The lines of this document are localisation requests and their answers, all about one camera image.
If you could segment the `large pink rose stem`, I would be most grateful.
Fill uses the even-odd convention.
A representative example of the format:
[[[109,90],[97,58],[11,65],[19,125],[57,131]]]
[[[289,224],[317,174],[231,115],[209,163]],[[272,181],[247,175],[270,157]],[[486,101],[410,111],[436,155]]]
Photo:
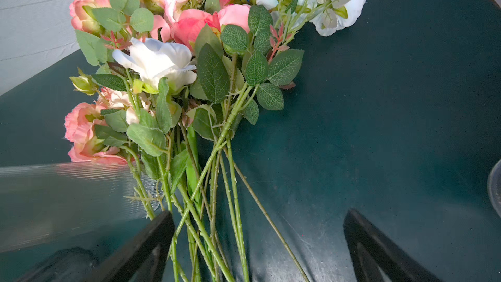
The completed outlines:
[[[248,33],[250,8],[249,5],[228,5],[213,14],[203,10],[188,9],[180,14],[177,22],[167,22],[163,17],[155,15],[150,37],[160,39],[163,43],[174,41],[183,44],[193,52],[194,43],[204,26],[209,26],[216,35],[219,35],[227,25],[240,26]]]

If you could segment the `white rose stem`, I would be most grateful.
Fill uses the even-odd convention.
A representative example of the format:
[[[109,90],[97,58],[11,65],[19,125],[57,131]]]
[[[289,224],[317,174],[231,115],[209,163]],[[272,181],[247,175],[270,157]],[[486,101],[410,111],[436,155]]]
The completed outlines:
[[[103,112],[112,134],[106,144],[120,149],[137,181],[143,175],[158,181],[161,194],[150,197],[142,184],[136,188],[149,218],[153,201],[164,209],[178,209],[180,228],[186,228],[193,258],[193,279],[199,280],[198,257],[203,257],[214,281],[233,281],[215,226],[216,190],[223,179],[230,218],[240,254],[243,278],[249,264],[243,242],[240,203],[236,190],[231,140],[241,119],[255,124],[258,107],[254,88],[220,42],[205,44],[197,56],[188,47],[147,38],[133,39],[128,52],[115,50],[110,64],[114,95]]]

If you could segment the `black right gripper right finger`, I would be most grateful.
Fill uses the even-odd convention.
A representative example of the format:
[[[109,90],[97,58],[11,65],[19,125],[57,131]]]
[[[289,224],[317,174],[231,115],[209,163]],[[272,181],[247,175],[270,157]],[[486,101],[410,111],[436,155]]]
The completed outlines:
[[[439,281],[355,209],[344,218],[344,237],[358,281]]]

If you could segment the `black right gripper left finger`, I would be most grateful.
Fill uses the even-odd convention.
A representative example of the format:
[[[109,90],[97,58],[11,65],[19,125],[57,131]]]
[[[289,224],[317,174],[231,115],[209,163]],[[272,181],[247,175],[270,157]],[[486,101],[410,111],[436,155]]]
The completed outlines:
[[[139,272],[140,281],[161,281],[174,232],[172,214],[161,212],[83,280],[130,281]]]

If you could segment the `peach pink peony spray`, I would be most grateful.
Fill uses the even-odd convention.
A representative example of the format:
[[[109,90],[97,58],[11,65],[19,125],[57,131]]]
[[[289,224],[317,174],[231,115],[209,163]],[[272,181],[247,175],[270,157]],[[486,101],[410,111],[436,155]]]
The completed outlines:
[[[98,99],[93,103],[80,103],[65,117],[65,138],[73,144],[68,152],[72,162],[94,162],[106,165],[126,165],[126,156],[119,147],[105,144],[97,137],[97,125],[107,127],[108,122],[101,115],[103,110],[118,109],[126,112],[127,123],[138,122],[126,91],[102,87]]]

